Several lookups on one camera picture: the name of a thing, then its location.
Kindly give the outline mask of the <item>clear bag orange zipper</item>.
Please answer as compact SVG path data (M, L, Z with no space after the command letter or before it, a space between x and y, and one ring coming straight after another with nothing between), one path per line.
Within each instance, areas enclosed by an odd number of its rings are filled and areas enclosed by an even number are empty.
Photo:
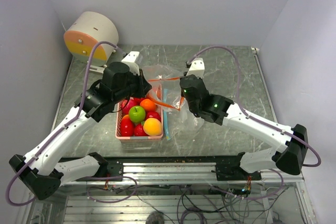
M180 111L184 103L179 86L182 73L166 65L144 66L143 73L152 86L146 97L165 111Z

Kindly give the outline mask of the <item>pink perforated plastic basket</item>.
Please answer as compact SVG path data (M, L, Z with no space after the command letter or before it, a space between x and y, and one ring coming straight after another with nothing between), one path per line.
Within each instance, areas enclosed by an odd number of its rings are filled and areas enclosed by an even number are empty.
M131 98L131 99L134 99L140 105L140 102L142 100L144 100L145 98ZM120 134L120 123L121 123L122 117L126 114L123 114L121 110L122 109L121 109L121 102L120 102L118 104L118 108L117 108L117 122L116 122L116 127L115 127L115 136L121 142L159 141L163 137L163 131L162 131L162 134L158 135L158 136L147 135L147 136L136 137L136 136L133 135L132 137L122 137L121 134ZM161 109L159 109L158 106L156 106L156 112L158 112L161 116L161 124L162 124L162 127L163 127L163 112L162 112ZM135 127L137 124L142 124L143 125L144 122L145 122L145 119L141 123L133 123L133 124L134 124L134 127Z

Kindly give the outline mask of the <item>orange persimmon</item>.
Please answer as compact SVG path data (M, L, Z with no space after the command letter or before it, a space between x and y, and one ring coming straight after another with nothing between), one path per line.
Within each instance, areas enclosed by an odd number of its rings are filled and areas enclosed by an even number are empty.
M129 115L127 114L127 115L124 115L123 117L122 117L122 120L129 120L130 119L130 117L129 117Z

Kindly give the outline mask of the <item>green apple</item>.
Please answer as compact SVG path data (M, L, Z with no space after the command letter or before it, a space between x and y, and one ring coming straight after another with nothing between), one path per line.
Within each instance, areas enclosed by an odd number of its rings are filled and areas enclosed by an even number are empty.
M129 110L129 118L133 123L141 123L146 117L146 111L143 107L136 105Z

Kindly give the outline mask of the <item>round orange fruit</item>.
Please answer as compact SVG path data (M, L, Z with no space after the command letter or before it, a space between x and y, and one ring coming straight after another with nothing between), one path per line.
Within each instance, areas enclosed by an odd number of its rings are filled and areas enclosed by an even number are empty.
M150 99L144 99L140 102L140 106L146 111L156 111L156 104Z

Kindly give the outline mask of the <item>yellow orange peach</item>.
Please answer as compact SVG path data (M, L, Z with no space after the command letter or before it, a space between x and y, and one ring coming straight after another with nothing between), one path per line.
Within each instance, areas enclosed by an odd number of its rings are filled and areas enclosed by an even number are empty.
M158 119L148 118L143 123L143 130L149 136L158 136L162 134L163 127Z

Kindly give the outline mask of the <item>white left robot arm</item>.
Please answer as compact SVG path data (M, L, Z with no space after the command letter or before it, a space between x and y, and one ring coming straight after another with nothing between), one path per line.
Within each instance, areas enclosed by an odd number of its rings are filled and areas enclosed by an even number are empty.
M65 163L60 159L79 137L113 113L116 104L126 98L142 98L151 88L136 63L112 62L101 79L84 88L67 117L46 139L24 156L16 154L9 160L15 177L39 200L47 199L60 186L77 179L104 179L108 162L96 152Z

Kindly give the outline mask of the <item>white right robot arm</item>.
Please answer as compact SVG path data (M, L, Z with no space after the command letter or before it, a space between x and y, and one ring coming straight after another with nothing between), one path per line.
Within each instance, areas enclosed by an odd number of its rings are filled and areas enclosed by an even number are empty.
M281 125L256 114L243 113L237 103L222 95L211 94L201 78L189 75L180 79L181 94L190 112L209 123L243 131L270 145L267 150L240 153L231 167L236 179L244 179L263 169L277 168L289 175L299 175L307 154L307 129Z

